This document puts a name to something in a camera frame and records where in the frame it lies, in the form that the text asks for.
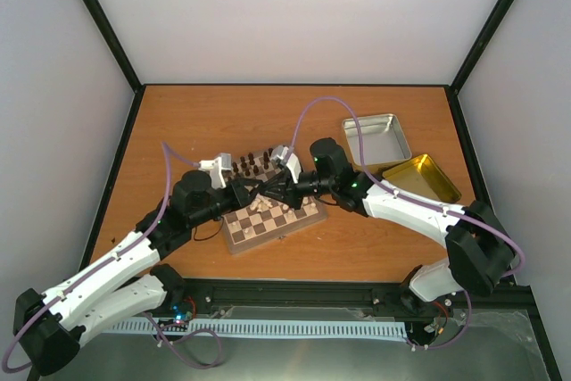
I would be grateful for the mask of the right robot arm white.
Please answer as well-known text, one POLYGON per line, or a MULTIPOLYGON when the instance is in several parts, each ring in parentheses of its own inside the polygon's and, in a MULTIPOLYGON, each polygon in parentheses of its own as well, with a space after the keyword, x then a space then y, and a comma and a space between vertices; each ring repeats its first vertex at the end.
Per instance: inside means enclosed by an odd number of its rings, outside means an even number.
POLYGON ((508 275, 516 248, 486 204, 439 203, 357 171, 330 137, 314 142, 310 153, 314 168, 305 171, 292 149, 274 148, 269 160, 280 171, 261 194, 295 209, 306 198, 329 195, 345 211, 388 220, 432 239, 445 249, 446 258, 414 269, 404 281, 419 300, 431 302, 461 291, 486 297, 508 275))

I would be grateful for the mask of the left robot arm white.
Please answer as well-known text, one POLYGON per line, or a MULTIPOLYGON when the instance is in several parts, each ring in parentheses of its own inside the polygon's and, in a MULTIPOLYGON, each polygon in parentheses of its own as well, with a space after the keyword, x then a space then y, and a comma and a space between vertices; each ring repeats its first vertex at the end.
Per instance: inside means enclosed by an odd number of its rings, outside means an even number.
POLYGON ((258 179, 238 177, 215 187, 200 170, 169 183, 157 208, 104 256, 57 286, 18 296, 12 345, 48 376, 113 324, 160 306, 179 310, 184 281, 164 259, 190 240, 194 228, 247 206, 260 186, 258 179))

